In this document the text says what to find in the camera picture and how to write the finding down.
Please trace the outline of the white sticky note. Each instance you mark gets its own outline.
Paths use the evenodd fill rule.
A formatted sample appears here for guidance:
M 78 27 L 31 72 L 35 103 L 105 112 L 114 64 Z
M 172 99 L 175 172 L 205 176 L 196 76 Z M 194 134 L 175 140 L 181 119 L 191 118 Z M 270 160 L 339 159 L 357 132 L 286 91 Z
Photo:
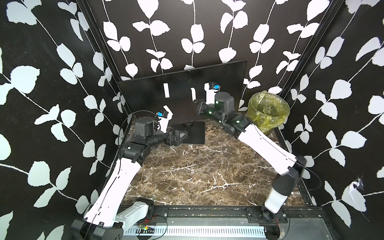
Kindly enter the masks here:
M 164 83 L 163 87 L 164 87 L 165 98 L 170 98 L 170 92 L 169 92 L 169 85 L 168 85 L 168 83 Z
M 197 99 L 195 88 L 191 88 L 191 95 L 192 95 L 192 101 L 194 102 Z

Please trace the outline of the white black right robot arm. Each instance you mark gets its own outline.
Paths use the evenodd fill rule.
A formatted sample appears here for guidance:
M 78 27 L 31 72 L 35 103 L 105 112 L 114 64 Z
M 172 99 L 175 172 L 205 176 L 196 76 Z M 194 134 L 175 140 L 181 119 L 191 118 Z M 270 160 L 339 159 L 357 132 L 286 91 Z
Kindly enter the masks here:
M 272 189 L 262 206 L 261 214 L 273 218 L 297 186 L 306 159 L 296 157 L 267 137 L 250 118 L 235 111 L 235 100 L 226 92 L 206 94 L 205 100 L 194 100 L 196 114 L 217 121 L 224 131 L 252 148 L 277 172 Z

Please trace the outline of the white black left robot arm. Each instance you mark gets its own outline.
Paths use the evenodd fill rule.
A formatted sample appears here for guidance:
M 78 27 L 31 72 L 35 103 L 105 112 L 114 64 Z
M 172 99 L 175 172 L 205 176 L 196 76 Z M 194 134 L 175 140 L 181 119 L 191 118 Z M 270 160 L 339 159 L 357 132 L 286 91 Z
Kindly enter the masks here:
M 83 219 L 72 223 L 71 232 L 76 240 L 121 240 L 137 222 L 154 216 L 153 201 L 145 199 L 134 202 L 121 213 L 118 210 L 151 150 L 160 144 L 179 146 L 188 137 L 187 131 L 169 128 L 168 121 L 161 113 L 155 118 L 137 119 L 132 139 L 120 147 L 112 175 L 101 195 Z

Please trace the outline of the black monitor stand base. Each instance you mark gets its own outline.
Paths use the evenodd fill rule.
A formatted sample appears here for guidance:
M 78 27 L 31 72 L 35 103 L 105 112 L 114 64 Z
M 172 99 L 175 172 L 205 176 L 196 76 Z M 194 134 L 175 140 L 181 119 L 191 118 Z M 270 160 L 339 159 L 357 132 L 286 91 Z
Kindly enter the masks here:
M 173 125 L 172 128 L 179 131 L 188 132 L 188 136 L 183 140 L 182 144 L 188 145 L 204 145 L 206 123 L 201 121 L 193 121 L 179 125 Z

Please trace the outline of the black computer monitor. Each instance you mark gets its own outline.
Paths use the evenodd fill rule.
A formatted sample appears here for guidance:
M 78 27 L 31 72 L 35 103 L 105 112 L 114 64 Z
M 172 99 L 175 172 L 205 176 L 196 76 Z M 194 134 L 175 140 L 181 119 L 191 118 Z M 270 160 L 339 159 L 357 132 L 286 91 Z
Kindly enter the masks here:
M 204 119 L 196 114 L 197 105 L 192 101 L 191 88 L 195 88 L 197 100 L 205 99 L 205 83 L 218 83 L 222 92 L 235 99 L 235 109 L 239 109 L 246 66 L 246 60 L 228 62 L 121 81 L 118 87 L 137 118 L 153 117 L 155 113 L 163 112 L 163 106 L 167 105 L 173 112 L 169 122 L 173 126 Z M 165 98 L 164 83 L 169 85 L 170 98 Z

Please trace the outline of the bin with yellow bag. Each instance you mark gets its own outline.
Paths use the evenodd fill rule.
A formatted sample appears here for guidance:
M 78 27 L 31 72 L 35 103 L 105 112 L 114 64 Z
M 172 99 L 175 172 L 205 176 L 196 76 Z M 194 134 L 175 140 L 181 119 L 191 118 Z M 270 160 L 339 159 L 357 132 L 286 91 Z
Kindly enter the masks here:
M 248 102 L 246 117 L 268 136 L 281 126 L 290 115 L 290 106 L 278 95 L 262 91 L 254 94 Z

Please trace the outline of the small green circuit board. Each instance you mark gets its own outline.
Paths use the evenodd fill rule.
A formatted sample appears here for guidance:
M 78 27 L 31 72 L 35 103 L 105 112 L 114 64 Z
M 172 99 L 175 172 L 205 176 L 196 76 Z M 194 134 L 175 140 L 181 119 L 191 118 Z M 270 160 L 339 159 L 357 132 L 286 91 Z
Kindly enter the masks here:
M 152 226 L 138 226 L 138 235 L 142 234 L 154 234 L 155 229 Z

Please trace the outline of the black mounting rail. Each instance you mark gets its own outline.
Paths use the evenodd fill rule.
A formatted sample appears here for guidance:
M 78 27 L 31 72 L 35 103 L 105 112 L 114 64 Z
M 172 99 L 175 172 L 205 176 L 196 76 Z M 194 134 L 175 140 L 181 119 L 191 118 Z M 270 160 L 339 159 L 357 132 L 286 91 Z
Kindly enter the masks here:
M 154 223 L 164 223 L 170 218 L 235 219 L 259 225 L 287 224 L 293 219 L 327 219 L 320 207 L 282 207 L 271 214 L 260 206 L 150 206 L 147 219 L 156 217 Z

